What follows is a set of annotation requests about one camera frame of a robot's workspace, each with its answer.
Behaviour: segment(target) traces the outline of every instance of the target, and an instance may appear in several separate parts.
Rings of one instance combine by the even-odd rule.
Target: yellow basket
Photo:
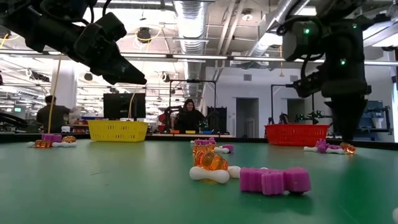
[[[145,140],[148,124],[140,121],[88,121],[93,141],[139,142]]]

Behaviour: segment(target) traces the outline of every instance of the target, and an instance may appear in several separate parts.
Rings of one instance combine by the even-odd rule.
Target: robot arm
[[[146,84],[144,74],[121,56],[118,41],[127,32],[123,23],[107,13],[95,23],[83,15],[96,0],[0,1],[0,25],[25,38],[26,46],[43,52],[47,45],[90,67],[110,84]],[[84,22],[78,26],[73,22]]]
[[[352,140],[367,104],[365,95],[371,93],[365,79],[362,33],[374,21],[363,16],[344,19],[364,2],[319,1],[317,16],[292,16],[277,30],[283,35],[284,58],[303,60],[301,80],[293,83],[298,95],[322,91],[323,97],[330,99],[326,104],[344,141]],[[325,62],[318,71],[306,76],[308,61],[323,56]]]

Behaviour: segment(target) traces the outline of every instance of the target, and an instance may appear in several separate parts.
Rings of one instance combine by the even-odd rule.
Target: green table
[[[189,142],[79,140],[77,148],[0,144],[0,223],[393,223],[398,152],[342,156],[237,143],[231,166],[309,170],[304,196],[242,193],[239,180],[189,178]]]

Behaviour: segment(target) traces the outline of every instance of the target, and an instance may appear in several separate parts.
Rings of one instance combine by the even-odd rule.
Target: person
[[[37,112],[36,121],[43,125],[45,133],[49,130],[49,116],[52,96],[45,97],[45,107]],[[54,97],[54,105],[52,108],[51,130],[50,133],[61,133],[61,127],[65,125],[63,117],[70,113],[70,109],[65,106],[58,106],[55,104],[57,98]]]
[[[174,129],[185,131],[199,131],[199,123],[204,120],[204,115],[195,109],[192,99],[187,99],[181,112],[178,113],[175,120]]]

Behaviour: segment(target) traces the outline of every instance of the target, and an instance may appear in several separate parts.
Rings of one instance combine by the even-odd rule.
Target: dark hair
[[[185,100],[183,109],[186,111],[186,110],[187,110],[187,105],[188,105],[189,103],[192,103],[192,104],[193,104],[193,109],[192,109],[192,110],[195,110],[195,104],[194,104],[194,102],[193,102],[192,99],[187,99],[187,100]]]
[[[50,95],[50,96],[46,96],[45,98],[44,98],[44,100],[45,100],[45,102],[46,103],[51,103],[51,101],[52,101],[52,95]]]

